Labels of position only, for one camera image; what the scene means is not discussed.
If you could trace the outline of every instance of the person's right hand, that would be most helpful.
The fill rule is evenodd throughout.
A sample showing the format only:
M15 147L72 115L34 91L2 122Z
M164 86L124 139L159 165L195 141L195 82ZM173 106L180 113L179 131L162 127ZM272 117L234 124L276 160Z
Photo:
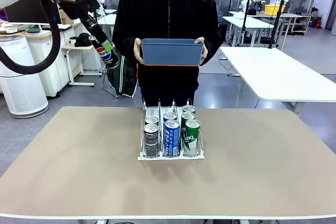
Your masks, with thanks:
M140 50L141 50L141 39L136 38L134 41L134 48L133 48L134 56L140 62L140 64L143 64L143 59L141 58Z

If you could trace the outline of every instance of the white cylindrical air purifier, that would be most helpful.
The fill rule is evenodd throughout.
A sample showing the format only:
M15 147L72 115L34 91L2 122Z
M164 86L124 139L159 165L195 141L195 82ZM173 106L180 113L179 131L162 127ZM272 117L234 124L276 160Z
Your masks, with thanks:
M14 62L25 66L35 65L25 37L0 37L0 47ZM13 117L32 118L48 110L46 94L37 73L19 76L0 62L0 76L0 84Z

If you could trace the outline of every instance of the jeans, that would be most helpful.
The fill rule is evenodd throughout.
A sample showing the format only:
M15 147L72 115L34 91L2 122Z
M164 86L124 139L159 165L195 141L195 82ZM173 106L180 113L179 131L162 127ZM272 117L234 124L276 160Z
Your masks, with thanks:
M176 106L184 106L187 105L188 99L190 99L191 104L194 104L195 91L183 94L166 94L141 89L141 95L142 100L146 102L146 106L148 107L158 106L159 100L163 107L172 106L173 100Z

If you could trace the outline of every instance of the human hand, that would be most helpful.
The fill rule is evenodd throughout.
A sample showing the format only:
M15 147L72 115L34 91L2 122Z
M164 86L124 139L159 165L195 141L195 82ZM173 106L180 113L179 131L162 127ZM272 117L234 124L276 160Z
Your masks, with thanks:
M141 50L141 39L136 38L134 41L134 48L133 48L134 56L140 62L140 64L143 64L143 59L141 58L140 50Z
M200 37L198 39L195 40L195 44L198 44L198 43L204 43L204 37ZM205 60L205 58L207 57L208 55L208 49L206 48L205 44L203 45L203 51L202 51L202 56L201 56L201 63L203 63L203 61Z

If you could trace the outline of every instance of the jacket sleeve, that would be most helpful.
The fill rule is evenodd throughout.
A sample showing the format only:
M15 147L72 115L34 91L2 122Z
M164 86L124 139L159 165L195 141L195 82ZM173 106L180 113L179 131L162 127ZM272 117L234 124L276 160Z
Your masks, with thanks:
M132 27L132 17L129 0L119 0L117 18L115 21L112 41L118 52L129 60L135 60L134 41L136 36Z
M217 8L215 0L210 0L208 8L209 10L206 10L206 33L204 36L204 44L208 49L208 55L201 65L206 64L215 55L215 53L222 44L221 34L219 33L218 27Z

